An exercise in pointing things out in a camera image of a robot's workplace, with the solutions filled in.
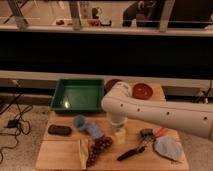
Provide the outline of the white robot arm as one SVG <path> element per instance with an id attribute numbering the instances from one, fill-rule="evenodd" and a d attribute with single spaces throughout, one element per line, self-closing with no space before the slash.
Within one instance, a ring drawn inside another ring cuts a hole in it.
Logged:
<path id="1" fill-rule="evenodd" d="M 213 141 L 211 104 L 135 99 L 128 83 L 117 82 L 102 98 L 101 106 L 112 122 L 127 117 Z"/>

